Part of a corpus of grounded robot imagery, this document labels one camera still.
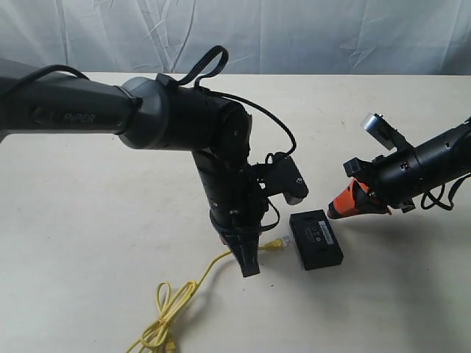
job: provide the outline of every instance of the black cable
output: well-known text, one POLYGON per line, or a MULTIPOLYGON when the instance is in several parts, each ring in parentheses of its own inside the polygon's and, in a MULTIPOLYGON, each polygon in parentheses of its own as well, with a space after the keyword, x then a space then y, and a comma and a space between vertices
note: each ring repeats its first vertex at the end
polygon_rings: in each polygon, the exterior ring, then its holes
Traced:
POLYGON ((431 190, 425 192, 422 195, 422 200, 420 200, 420 207, 424 210, 431 209, 433 206, 437 205, 437 202, 439 202, 442 199, 444 194, 445 194, 445 184, 442 185, 442 188, 440 189, 440 194, 437 197, 433 196, 433 194, 431 193, 431 190), (430 199, 432 202, 426 205, 425 201, 427 199, 430 199))
POLYGON ((213 90, 210 91, 209 94, 211 96, 215 96, 215 97, 229 98, 229 99, 232 99, 234 101, 239 101, 241 103, 244 103, 244 104, 247 104, 247 105, 251 106, 252 108, 255 108, 256 110, 260 110, 263 114, 267 115, 270 119, 272 119, 276 124, 278 124, 286 132, 286 134, 289 136, 289 139, 291 140, 291 144, 292 144, 291 148, 287 152, 284 152, 283 156, 277 158, 276 160, 273 160, 272 165, 276 164, 282 158, 289 156, 296 149, 297 144, 296 144, 296 139, 293 136, 293 133, 290 131, 290 129, 279 118, 277 118, 274 114, 269 112, 267 109, 261 107, 260 105, 258 105, 256 103, 253 103, 252 101, 249 101, 248 99, 245 99, 245 98, 242 98, 242 97, 239 97, 239 96, 234 96, 233 94, 223 93, 223 92, 216 92, 216 91, 213 91, 213 90))
POLYGON ((215 75, 219 74, 224 69, 227 64, 227 61, 229 60, 229 52, 223 46, 214 46, 195 64, 195 66, 190 70, 190 72, 188 72, 185 77, 176 82, 176 85, 184 86, 193 81, 196 76, 198 76, 198 74, 200 74, 201 71, 203 71, 206 66, 208 66, 210 62, 213 61, 213 59, 219 54, 221 54, 221 59, 219 59, 218 65, 216 65, 216 67, 209 73, 198 77, 194 82, 194 87, 199 88, 199 82, 202 79, 214 77, 215 75))
POLYGON ((20 78, 12 87, 7 88, 4 92, 0 93, 0 101, 6 99, 8 96, 13 94, 14 92, 17 92, 18 90, 26 87, 27 85, 32 84, 34 81, 37 81, 41 77, 47 76, 49 74, 52 74, 53 72, 57 71, 63 71, 63 72, 69 72, 70 74, 73 74, 80 79, 89 79, 86 77, 86 75, 82 74, 80 71, 78 71, 75 68, 71 68, 70 66, 67 65, 50 65, 46 66, 44 68, 40 68, 39 70, 36 70, 22 78, 20 78))
POLYGON ((453 199, 456 195, 456 192, 458 191, 459 187, 463 184, 464 180, 466 180, 470 177, 471 177, 471 173, 468 173, 465 176, 457 179, 453 183, 453 185, 450 188, 450 191, 448 192, 448 201, 450 202, 450 204, 444 204, 443 202, 440 201, 443 197, 444 192, 445 192, 445 184, 443 184, 442 189, 440 190, 440 194, 439 194, 438 197, 435 197, 434 195, 432 195, 430 190, 427 191, 426 193, 424 193, 423 196, 422 196, 422 200, 420 202, 420 206, 424 210, 429 210, 433 206, 438 206, 438 207, 442 208, 443 210, 451 211, 455 207, 455 204, 453 203, 453 199), (427 198, 429 198, 431 200, 431 204, 429 204, 429 205, 425 205, 425 200, 427 198))

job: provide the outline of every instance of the black wire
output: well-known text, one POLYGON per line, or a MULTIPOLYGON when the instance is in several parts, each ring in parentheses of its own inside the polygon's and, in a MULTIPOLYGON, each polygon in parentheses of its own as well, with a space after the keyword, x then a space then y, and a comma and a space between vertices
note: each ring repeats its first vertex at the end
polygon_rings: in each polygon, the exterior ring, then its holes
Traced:
POLYGON ((260 105, 258 105, 256 103, 253 103, 252 101, 249 101, 245 98, 242 98, 242 97, 239 97, 239 96, 234 96, 233 94, 223 93, 223 92, 216 92, 216 91, 213 91, 213 90, 211 92, 209 92, 209 94, 212 95, 212 96, 215 96, 215 97, 229 98, 229 99, 232 99, 234 101, 239 101, 241 103, 244 103, 244 104, 247 104, 247 105, 251 106, 252 108, 255 108, 256 110, 260 110, 263 114, 267 115, 270 119, 272 119, 276 124, 278 124, 286 132, 286 134, 289 136, 289 139, 291 140, 291 148, 287 152, 284 152, 283 156, 281 156, 280 158, 277 158, 276 160, 273 160, 272 165, 278 163, 283 157, 289 156, 296 149, 297 144, 296 144, 296 139, 293 136, 293 133, 290 131, 290 129, 279 118, 277 118, 274 114, 269 112, 267 109, 261 107, 260 105))
POLYGON ((456 192, 458 191, 458 189, 460 188, 460 186, 463 184, 464 180, 468 179, 471 177, 471 173, 468 173, 466 174, 465 176, 457 179, 453 185, 451 185, 451 188, 450 188, 450 191, 448 192, 448 201, 450 202, 450 204, 444 204, 443 202, 441 202, 440 200, 442 199, 443 197, 443 194, 445 192, 445 184, 442 185, 442 189, 440 190, 440 194, 438 197, 435 197, 434 195, 432 195, 431 191, 427 191, 423 194, 422 196, 422 200, 420 202, 420 206, 422 207, 422 209, 424 210, 429 210, 431 209, 433 206, 438 206, 440 208, 442 208, 443 210, 446 210, 446 211, 451 211, 454 207, 455 207, 455 204, 453 203, 453 199, 456 195, 456 192), (429 198, 431 200, 431 203, 429 205, 425 205, 425 200, 429 198))
POLYGON ((269 230, 274 229, 279 223, 281 219, 280 211, 273 205, 273 203, 267 199, 268 204, 272 207, 274 210, 275 214, 277 215, 277 220, 273 222, 272 224, 267 224, 266 226, 260 226, 260 227, 237 227, 236 225, 233 224, 234 229, 237 231, 237 233, 240 234, 247 234, 247 233, 253 233, 253 232, 268 232, 269 230))
POLYGON ((445 184, 442 185, 442 188, 440 189, 440 194, 438 195, 438 197, 435 198, 435 196, 433 196, 433 194, 431 193, 431 190, 425 192, 423 195, 422 195, 422 200, 420 200, 420 207, 424 210, 429 210, 431 209, 432 207, 436 206, 437 205, 437 202, 439 202, 443 195, 445 194, 445 184), (425 204, 425 201, 427 199, 430 199, 431 200, 431 203, 430 204, 425 204))
POLYGON ((81 79, 89 79, 88 77, 86 77, 86 75, 82 74, 80 71, 78 71, 75 68, 71 68, 70 66, 50 65, 44 68, 40 68, 39 70, 36 70, 26 75, 25 77, 20 78, 12 87, 7 88, 4 92, 0 93, 0 101, 6 99, 8 96, 26 87, 27 85, 30 85, 31 83, 40 79, 41 77, 44 77, 46 75, 49 75, 57 71, 69 72, 70 74, 73 74, 81 79))
POLYGON ((190 72, 188 72, 188 74, 185 77, 183 77, 180 81, 177 81, 176 84, 179 86, 183 86, 193 81, 196 78, 196 76, 198 76, 198 74, 200 74, 201 71, 203 71, 205 67, 208 66, 209 63, 213 61, 213 59, 217 57, 219 54, 221 54, 221 59, 219 59, 218 65, 216 65, 216 67, 212 71, 198 77, 196 81, 194 82, 194 87, 199 88, 199 81, 201 81, 204 78, 214 77, 215 75, 219 74, 226 66, 227 61, 229 60, 229 52, 227 51, 225 47, 214 46, 213 48, 211 48, 195 64, 195 66, 190 70, 190 72))

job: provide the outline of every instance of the white fabric background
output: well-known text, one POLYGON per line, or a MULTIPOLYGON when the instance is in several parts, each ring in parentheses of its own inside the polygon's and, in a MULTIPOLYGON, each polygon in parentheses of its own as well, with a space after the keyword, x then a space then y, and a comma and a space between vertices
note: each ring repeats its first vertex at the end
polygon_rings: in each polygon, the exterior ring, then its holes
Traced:
POLYGON ((0 0, 0 57, 83 71, 471 74, 467 0, 0 0))

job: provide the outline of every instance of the black robotic arm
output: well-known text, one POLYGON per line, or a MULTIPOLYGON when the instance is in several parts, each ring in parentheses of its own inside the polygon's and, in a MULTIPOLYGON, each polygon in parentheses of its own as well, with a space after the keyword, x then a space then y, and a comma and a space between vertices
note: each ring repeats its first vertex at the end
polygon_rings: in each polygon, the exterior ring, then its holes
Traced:
POLYGON ((283 193, 296 204, 308 189, 289 156, 296 143, 283 123, 256 104, 200 86, 202 78, 224 68, 227 58, 227 51, 216 46, 180 81, 158 74, 122 86, 90 81, 67 66, 38 70, 0 60, 0 141, 15 133, 111 133, 133 149, 191 151, 212 224, 243 276, 258 274, 258 238, 276 225, 261 226, 269 196, 283 193), (219 54, 219 64, 196 77, 219 54), (195 78, 193 88, 183 87, 195 78), (268 113, 288 132, 293 147, 274 154, 271 163, 250 165, 252 117, 235 99, 268 113))

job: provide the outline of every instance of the metal bracket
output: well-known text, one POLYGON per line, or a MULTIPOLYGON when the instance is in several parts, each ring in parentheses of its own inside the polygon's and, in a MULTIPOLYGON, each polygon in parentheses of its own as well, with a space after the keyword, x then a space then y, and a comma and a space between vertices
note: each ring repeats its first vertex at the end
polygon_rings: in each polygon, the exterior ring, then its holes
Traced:
POLYGON ((383 119, 381 114, 369 113, 361 122, 361 127, 389 151, 394 147, 397 148, 398 151, 412 147, 400 132, 383 119))

